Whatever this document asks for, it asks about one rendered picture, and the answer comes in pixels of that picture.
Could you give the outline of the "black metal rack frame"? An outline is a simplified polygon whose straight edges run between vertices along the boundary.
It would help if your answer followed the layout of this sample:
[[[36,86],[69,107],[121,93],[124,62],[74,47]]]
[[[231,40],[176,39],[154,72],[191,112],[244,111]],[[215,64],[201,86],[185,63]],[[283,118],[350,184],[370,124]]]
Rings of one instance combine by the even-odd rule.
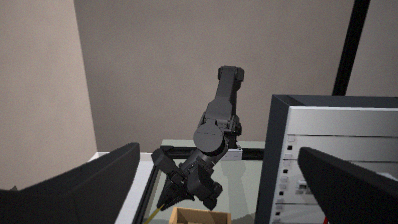
[[[398,108],[398,97],[272,94],[254,224],[270,223],[290,106]]]

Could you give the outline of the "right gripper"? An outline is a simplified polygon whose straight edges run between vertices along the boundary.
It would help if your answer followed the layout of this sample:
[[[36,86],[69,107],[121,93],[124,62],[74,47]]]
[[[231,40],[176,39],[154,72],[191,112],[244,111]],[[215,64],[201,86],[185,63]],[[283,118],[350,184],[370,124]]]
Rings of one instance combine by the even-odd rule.
[[[162,172],[164,172],[167,176],[163,190],[161,192],[161,195],[157,203],[158,209],[163,204],[165,204],[160,209],[161,211],[164,211],[167,208],[183,200],[195,201],[194,199],[195,195],[191,194],[187,189],[188,179],[183,174],[183,170],[188,165],[195,162],[196,160],[200,159],[201,161],[202,159],[204,161],[203,167],[206,170],[208,170],[210,167],[213,168],[215,166],[215,164],[212,163],[198,148],[195,151],[192,150],[190,153],[191,155],[188,157],[188,159],[184,163],[179,164],[179,168],[175,165],[175,162],[172,159],[172,157],[162,148],[156,149],[151,154],[153,164],[157,168],[159,168]],[[212,211],[215,208],[216,204],[217,204],[217,199],[212,201],[210,198],[206,198],[203,201],[203,205],[207,207],[210,211]]]

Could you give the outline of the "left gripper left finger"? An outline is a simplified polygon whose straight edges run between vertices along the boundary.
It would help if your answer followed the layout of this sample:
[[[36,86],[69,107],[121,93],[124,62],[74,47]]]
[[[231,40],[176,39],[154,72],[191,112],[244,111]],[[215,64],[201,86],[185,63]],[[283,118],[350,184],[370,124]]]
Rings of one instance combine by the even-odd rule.
[[[22,190],[0,189],[0,224],[115,224],[139,161],[132,142]]]

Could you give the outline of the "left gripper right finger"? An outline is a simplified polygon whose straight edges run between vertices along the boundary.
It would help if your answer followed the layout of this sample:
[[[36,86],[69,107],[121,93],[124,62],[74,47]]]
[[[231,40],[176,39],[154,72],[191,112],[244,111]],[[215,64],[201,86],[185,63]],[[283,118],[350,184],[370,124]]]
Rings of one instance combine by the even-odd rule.
[[[398,181],[310,147],[297,162],[330,224],[398,224]]]

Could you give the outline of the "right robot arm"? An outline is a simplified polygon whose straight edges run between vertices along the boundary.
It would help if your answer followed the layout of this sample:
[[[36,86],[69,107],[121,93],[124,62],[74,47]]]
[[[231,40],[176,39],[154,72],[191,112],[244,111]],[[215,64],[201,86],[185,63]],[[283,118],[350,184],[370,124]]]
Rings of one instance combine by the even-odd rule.
[[[221,68],[222,70],[220,70]],[[195,146],[201,152],[204,151],[202,153],[214,164],[223,157],[228,149],[238,148],[236,137],[242,132],[239,117],[236,115],[236,91],[241,88],[241,82],[244,80],[244,69],[236,66],[221,68],[218,69],[219,84],[215,99],[208,103],[206,112],[203,113],[198,124],[200,128],[197,128],[193,135]],[[203,124],[204,126],[201,126]],[[200,201],[204,201],[206,198],[213,201],[218,198],[223,189],[218,182],[211,179],[214,170],[211,167],[206,170],[203,164],[204,161],[199,159],[183,170],[183,174],[188,179],[187,189]]]

